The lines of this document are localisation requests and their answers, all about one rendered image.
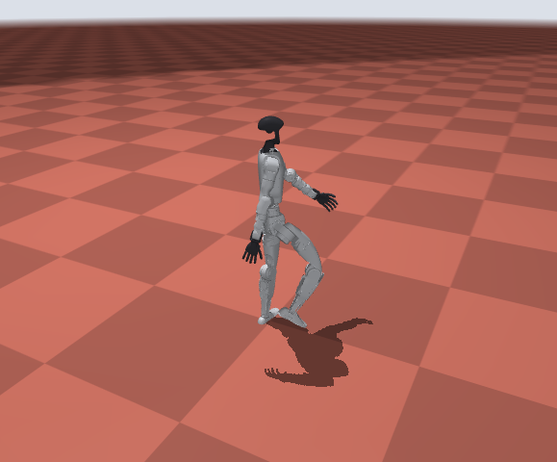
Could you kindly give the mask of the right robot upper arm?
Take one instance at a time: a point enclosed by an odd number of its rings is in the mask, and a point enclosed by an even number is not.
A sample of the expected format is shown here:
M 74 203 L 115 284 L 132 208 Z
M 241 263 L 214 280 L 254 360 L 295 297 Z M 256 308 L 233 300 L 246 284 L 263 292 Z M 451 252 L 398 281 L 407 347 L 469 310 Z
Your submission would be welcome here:
M 272 207 L 274 204 L 274 198 L 269 194 L 273 189 L 274 181 L 276 175 L 279 171 L 280 163 L 277 158 L 267 157 L 264 164 L 264 176 L 261 185 L 261 191 L 259 196 L 259 201 L 263 196 L 268 196 L 270 198 L 270 205 L 268 208 Z

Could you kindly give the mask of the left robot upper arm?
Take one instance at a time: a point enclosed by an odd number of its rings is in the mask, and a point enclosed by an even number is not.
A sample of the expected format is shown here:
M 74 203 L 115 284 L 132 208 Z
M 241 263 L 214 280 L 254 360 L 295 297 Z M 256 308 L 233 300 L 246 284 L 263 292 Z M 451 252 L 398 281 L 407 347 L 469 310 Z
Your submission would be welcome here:
M 275 148 L 275 147 L 274 147 Z M 296 178 L 296 172 L 293 168 L 288 168 L 286 169 L 286 164 L 284 162 L 285 165 L 285 175 L 284 175 L 284 179 L 288 182 L 293 182 Z

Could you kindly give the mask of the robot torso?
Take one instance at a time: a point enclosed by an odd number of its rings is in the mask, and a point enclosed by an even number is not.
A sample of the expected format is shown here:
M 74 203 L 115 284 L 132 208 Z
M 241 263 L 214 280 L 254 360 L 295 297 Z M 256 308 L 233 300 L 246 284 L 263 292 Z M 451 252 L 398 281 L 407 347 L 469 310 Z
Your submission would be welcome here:
M 281 155 L 281 153 L 279 152 L 278 149 L 275 148 L 278 152 L 273 152 L 274 148 L 270 148 L 269 152 L 262 153 L 262 154 L 260 152 L 261 149 L 259 150 L 259 153 L 258 153 L 258 172 L 259 172 L 260 191 L 261 191 L 261 185 L 262 185 L 263 176 L 264 176 L 264 164 L 265 164 L 265 161 L 267 160 L 267 157 L 277 158 L 278 162 L 280 163 L 279 171 L 276 175 L 273 189 L 269 193 L 274 198 L 274 204 L 273 204 L 272 207 L 267 208 L 267 210 L 269 211 L 269 214 L 266 218 L 266 222 L 264 222 L 264 224 L 265 224 L 264 230 L 268 234 L 276 236 L 276 233 L 274 232 L 273 227 L 277 224 L 277 222 L 281 223 L 282 225 L 285 224 L 285 217 L 282 213 L 280 213 L 280 208 L 279 208 L 279 204 L 278 204 L 278 203 L 282 202 L 285 165 L 284 165 L 283 157 L 282 157 L 282 155 Z

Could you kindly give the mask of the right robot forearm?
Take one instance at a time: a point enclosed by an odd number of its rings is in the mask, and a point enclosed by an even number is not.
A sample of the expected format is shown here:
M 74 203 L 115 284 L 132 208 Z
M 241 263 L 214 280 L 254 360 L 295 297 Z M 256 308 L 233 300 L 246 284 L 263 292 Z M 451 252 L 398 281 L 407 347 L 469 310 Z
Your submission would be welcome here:
M 266 222 L 266 218 L 269 214 L 269 211 L 267 210 L 267 208 L 270 205 L 270 198 L 268 196 L 263 196 L 258 205 L 257 205 L 257 209 L 256 209 L 256 222 L 254 224 L 254 231 L 252 234 L 252 239 L 255 240 L 259 240 L 262 234 L 262 231 L 265 228 L 265 224 L 264 222 Z

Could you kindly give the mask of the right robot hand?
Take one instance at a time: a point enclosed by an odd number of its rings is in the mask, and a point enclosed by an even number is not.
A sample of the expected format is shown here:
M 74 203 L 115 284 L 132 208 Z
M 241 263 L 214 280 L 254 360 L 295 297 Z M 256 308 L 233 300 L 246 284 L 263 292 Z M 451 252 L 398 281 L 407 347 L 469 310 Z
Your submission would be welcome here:
M 253 231 L 254 231 L 254 230 L 253 230 Z M 263 236 L 263 232 L 262 232 L 262 234 L 261 234 L 260 239 L 259 239 L 259 240 L 255 240 L 255 239 L 252 239 L 253 231 L 252 231 L 251 236 L 250 236 L 250 241 L 251 241 L 251 242 L 247 245 L 247 247 L 246 247 L 246 249 L 245 249 L 245 252 L 244 252 L 244 254 L 243 254 L 243 256 L 242 256 L 242 259 L 244 259 L 246 253 L 248 252 L 247 257 L 246 257 L 246 260 L 245 260 L 245 261 L 247 262 L 248 259 L 249 259 L 250 254 L 251 254 L 250 261 L 249 261 L 250 264 L 252 263 L 253 255 L 255 255 L 255 257 L 254 257 L 254 264 L 256 264 L 258 251 L 259 251 L 260 259 L 261 259 L 261 260 L 263 259 L 263 255 L 262 255 L 262 252 L 261 252 L 261 250 L 260 250 L 260 245 L 259 245 L 259 243 L 261 242 L 262 236 Z

